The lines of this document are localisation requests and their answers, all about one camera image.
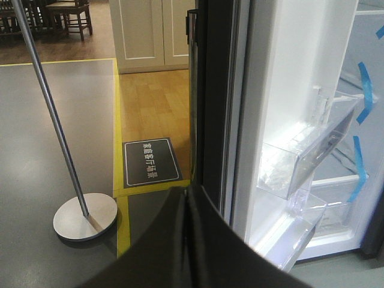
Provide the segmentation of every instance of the chair leg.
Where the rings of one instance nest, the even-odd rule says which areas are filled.
[[[69,27],[68,27],[68,18],[69,18],[69,15],[68,14],[63,14],[63,18],[64,18],[64,29],[65,29],[65,34],[69,35],[70,34],[70,30],[69,30]]]
[[[92,22],[91,22],[91,15],[89,13],[89,7],[85,10],[85,18],[86,18],[86,24],[89,28],[89,34],[92,35]]]
[[[84,41],[84,33],[83,33],[83,27],[82,27],[82,19],[80,13],[77,14],[77,22],[79,24],[80,29],[80,36],[82,38],[82,41]]]
[[[57,27],[56,27],[56,21],[55,21],[55,15],[52,12],[49,12],[50,22],[52,24],[53,33],[56,33]]]

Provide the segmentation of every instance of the open refrigerator door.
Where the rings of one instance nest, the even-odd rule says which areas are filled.
[[[285,271],[315,234],[343,225],[332,215],[348,210],[333,212],[338,201],[319,193],[342,176],[313,179],[362,102],[336,93],[357,4],[275,0],[251,8],[232,226]],[[356,176],[342,180],[353,185]]]

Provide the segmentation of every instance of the cabinet door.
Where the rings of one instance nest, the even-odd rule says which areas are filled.
[[[163,15],[159,0],[110,0],[120,73],[164,65]]]
[[[163,0],[164,58],[166,65],[188,64],[185,34],[187,10],[195,8],[195,0]]]

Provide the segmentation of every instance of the black refrigerator door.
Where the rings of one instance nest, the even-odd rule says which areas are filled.
[[[191,56],[192,183],[203,185],[216,208],[223,203],[233,0],[197,1],[197,46]]]
[[[384,192],[376,205],[361,244],[361,250],[384,262]]]
[[[142,237],[81,287],[306,288],[257,255],[201,186],[173,187]]]

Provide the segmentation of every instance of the refrigerator door bin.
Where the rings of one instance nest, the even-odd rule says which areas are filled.
[[[335,153],[339,146],[341,152]],[[348,200],[358,185],[359,175],[351,161],[351,149],[345,143],[340,143],[335,152],[317,168],[312,182],[311,193],[327,203],[315,236],[351,229],[350,213],[353,203]]]
[[[254,234],[250,236],[250,247],[275,266],[289,271],[313,237],[326,203],[302,189],[292,196],[301,199],[296,202],[297,206],[292,206],[292,201],[269,195],[285,202],[286,208],[263,234],[259,227],[255,227]]]
[[[263,143],[258,187],[288,199],[346,135],[359,100],[335,97],[327,125],[308,125],[278,145]]]

